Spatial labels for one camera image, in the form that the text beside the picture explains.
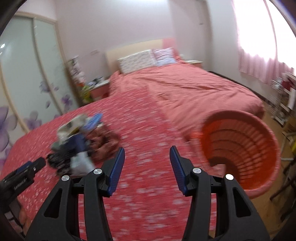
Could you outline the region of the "brown striped cloth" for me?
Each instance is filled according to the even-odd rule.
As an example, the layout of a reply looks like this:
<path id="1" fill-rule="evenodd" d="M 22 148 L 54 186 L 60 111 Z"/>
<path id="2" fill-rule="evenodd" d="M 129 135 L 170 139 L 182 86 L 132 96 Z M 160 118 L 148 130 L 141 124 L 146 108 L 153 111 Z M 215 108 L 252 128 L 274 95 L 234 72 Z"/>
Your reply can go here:
<path id="1" fill-rule="evenodd" d="M 120 136 L 103 124 L 86 135 L 90 142 L 92 161 L 100 163 L 110 158 L 119 148 Z"/>

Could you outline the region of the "black checkered cloth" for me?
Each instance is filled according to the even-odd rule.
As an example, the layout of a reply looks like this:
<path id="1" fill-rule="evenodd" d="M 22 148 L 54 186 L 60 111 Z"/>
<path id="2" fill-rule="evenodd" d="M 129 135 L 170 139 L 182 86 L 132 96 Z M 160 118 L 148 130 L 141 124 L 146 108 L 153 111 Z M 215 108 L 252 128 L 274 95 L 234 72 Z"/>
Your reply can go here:
<path id="1" fill-rule="evenodd" d="M 50 167 L 56 169 L 56 174 L 60 177 L 72 175 L 71 158 L 76 155 L 74 150 L 59 150 L 48 154 L 47 162 Z"/>

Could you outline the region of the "blue tissue pack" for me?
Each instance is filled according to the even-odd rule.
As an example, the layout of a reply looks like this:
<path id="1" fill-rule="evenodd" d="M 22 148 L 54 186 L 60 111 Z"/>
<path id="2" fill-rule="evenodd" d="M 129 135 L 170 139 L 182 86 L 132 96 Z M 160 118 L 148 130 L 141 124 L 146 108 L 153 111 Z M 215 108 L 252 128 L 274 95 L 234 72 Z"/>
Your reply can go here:
<path id="1" fill-rule="evenodd" d="M 101 123 L 103 114 L 97 113 L 94 116 L 91 116 L 86 119 L 86 123 L 80 128 L 83 132 L 91 132 L 93 129 Z"/>

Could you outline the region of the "white snack bag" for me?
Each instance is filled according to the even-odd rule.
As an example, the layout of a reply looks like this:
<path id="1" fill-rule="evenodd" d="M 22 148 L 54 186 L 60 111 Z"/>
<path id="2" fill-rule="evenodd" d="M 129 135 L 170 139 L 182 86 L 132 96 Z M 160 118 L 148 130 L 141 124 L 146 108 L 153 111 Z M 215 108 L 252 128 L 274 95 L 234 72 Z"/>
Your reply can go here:
<path id="1" fill-rule="evenodd" d="M 86 124 L 87 119 L 88 116 L 86 116 L 86 114 L 79 114 L 66 124 L 60 126 L 57 129 L 57 137 L 59 143 L 65 142 L 67 138 L 79 131 L 80 128 Z"/>

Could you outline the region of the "orange plastic laundry basket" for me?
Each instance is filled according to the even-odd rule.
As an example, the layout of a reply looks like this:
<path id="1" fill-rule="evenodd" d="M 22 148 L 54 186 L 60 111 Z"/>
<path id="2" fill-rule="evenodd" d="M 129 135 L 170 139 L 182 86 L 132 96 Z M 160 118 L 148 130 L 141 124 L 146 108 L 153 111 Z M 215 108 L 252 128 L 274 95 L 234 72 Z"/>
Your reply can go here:
<path id="1" fill-rule="evenodd" d="M 190 144 L 211 175 L 231 174 L 249 198 L 266 193 L 280 171 L 280 147 L 273 131 L 253 114 L 215 110 L 205 114 Z"/>

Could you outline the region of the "salmon pink duvet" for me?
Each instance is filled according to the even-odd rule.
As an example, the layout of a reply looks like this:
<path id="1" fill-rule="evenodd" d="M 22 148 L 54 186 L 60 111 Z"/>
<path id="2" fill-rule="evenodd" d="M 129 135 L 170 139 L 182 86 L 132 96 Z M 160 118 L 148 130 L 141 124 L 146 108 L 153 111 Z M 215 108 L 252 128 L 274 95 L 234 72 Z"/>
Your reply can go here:
<path id="1" fill-rule="evenodd" d="M 262 100 L 248 88 L 183 61 L 130 74 L 117 71 L 109 80 L 111 95 L 147 89 L 186 140 L 207 112 L 241 110 L 258 118 L 265 113 Z"/>

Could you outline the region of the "pink white nightstand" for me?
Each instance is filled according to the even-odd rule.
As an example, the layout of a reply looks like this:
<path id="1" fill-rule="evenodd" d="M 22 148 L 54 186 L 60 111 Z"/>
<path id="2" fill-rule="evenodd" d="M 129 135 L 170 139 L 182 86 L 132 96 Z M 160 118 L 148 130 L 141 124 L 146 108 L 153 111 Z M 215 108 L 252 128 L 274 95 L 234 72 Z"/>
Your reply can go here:
<path id="1" fill-rule="evenodd" d="M 109 97 L 110 80 L 104 80 L 90 89 L 90 95 L 94 101 Z"/>

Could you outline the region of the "floral sliding wardrobe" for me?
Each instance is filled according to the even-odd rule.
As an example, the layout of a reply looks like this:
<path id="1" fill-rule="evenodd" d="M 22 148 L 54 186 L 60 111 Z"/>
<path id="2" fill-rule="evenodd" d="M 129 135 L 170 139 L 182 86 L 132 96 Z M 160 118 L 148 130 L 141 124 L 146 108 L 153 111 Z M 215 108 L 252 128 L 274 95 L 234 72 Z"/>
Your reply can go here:
<path id="1" fill-rule="evenodd" d="M 1 164 L 19 138 L 78 107 L 56 24 L 12 17 L 1 35 Z"/>

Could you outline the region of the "hanging plush toy organizer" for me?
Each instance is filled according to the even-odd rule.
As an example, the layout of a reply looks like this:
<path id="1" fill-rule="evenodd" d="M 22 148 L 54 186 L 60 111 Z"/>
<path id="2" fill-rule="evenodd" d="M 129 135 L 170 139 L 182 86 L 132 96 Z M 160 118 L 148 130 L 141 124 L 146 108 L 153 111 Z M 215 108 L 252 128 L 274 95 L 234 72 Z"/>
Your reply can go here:
<path id="1" fill-rule="evenodd" d="M 81 102 L 86 105 L 93 102 L 84 72 L 81 70 L 78 56 L 68 61 L 68 70 Z"/>

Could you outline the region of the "far side nightstand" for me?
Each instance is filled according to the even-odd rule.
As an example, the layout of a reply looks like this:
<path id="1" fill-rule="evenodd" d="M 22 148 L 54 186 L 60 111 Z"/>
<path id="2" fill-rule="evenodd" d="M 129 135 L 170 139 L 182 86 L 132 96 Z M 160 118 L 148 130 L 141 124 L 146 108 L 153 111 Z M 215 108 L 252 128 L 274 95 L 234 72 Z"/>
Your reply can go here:
<path id="1" fill-rule="evenodd" d="M 186 63 L 194 65 L 196 67 L 199 68 L 203 68 L 203 61 L 199 61 L 199 60 L 185 60 Z"/>

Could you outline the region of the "pink striped pillow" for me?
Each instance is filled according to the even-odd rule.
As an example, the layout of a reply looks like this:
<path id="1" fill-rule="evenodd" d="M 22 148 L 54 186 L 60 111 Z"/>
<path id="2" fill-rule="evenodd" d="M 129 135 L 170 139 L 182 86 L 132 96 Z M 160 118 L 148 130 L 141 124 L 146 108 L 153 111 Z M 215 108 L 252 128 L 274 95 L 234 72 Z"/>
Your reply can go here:
<path id="1" fill-rule="evenodd" d="M 153 54 L 158 67 L 177 63 L 173 48 L 155 49 Z"/>

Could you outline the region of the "beige and pink headboard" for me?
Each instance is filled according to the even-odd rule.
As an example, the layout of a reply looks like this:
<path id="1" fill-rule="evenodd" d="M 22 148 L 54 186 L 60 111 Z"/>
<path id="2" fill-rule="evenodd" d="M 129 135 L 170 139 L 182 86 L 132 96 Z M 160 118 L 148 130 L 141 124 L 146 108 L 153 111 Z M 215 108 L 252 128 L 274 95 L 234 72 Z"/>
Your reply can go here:
<path id="1" fill-rule="evenodd" d="M 173 48 L 174 54 L 176 56 L 179 55 L 177 44 L 174 38 L 166 38 L 166 39 L 157 39 L 157 40 L 150 40 L 144 41 L 139 43 L 134 43 L 130 45 L 126 45 L 123 47 L 117 47 L 112 50 L 108 50 L 105 52 L 106 62 L 110 73 L 113 74 L 114 72 L 119 70 L 117 59 L 126 57 L 128 55 L 145 51 L 148 49 L 166 49 L 166 48 Z"/>

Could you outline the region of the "white floral pillow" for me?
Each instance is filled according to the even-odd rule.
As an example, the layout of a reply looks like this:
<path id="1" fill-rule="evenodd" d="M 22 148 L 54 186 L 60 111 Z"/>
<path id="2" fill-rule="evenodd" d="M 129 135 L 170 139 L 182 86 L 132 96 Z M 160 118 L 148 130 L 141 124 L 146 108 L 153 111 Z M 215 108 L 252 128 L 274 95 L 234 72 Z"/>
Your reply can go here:
<path id="1" fill-rule="evenodd" d="M 151 49 L 119 58 L 117 63 L 122 74 L 130 74 L 138 70 L 157 66 L 157 61 Z"/>

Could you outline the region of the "pink window curtain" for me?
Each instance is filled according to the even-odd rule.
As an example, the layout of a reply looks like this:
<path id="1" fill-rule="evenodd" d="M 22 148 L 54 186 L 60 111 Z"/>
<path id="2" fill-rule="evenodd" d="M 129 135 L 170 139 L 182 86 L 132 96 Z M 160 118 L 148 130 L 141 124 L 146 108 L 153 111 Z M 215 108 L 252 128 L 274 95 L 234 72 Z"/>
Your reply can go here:
<path id="1" fill-rule="evenodd" d="M 295 73 L 295 34 L 271 1 L 232 1 L 239 71 L 268 84 Z"/>

